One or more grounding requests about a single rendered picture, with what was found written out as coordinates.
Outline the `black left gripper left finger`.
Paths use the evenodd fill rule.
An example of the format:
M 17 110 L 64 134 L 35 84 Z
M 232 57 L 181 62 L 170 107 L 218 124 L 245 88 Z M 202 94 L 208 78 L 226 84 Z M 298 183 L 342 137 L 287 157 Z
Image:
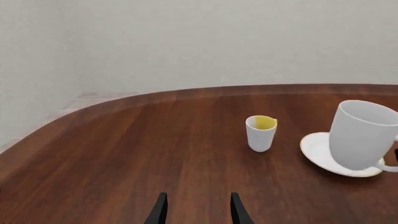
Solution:
M 168 212 L 167 193 L 161 192 L 144 224 L 166 224 Z

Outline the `white cup with yellow inside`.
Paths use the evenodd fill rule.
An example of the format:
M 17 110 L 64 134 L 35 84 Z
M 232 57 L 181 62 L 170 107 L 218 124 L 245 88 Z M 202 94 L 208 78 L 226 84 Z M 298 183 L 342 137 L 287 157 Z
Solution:
M 254 115 L 245 120 L 248 146 L 255 152 L 266 152 L 271 148 L 278 121 L 264 115 Z

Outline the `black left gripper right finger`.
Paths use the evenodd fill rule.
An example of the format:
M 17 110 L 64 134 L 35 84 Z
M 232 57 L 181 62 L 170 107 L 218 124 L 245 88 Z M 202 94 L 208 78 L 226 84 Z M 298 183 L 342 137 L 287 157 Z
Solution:
M 230 210 L 233 224 L 254 224 L 237 192 L 231 193 Z

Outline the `large white mug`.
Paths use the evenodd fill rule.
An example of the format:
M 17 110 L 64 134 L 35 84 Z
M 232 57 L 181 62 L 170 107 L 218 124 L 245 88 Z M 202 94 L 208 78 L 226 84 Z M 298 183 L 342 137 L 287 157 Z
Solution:
M 376 167 L 398 173 L 398 166 L 379 163 L 398 141 L 398 112 L 386 106 L 363 101 L 342 101 L 329 132 L 332 158 L 351 170 Z

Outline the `white plate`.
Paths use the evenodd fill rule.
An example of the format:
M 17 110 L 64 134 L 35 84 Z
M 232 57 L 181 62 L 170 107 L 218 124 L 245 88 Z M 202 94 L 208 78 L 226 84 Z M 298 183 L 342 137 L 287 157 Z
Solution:
M 304 136 L 300 141 L 302 154 L 318 167 L 347 177 L 374 177 L 382 170 L 370 167 L 363 170 L 350 170 L 335 162 L 330 154 L 329 133 L 317 132 Z

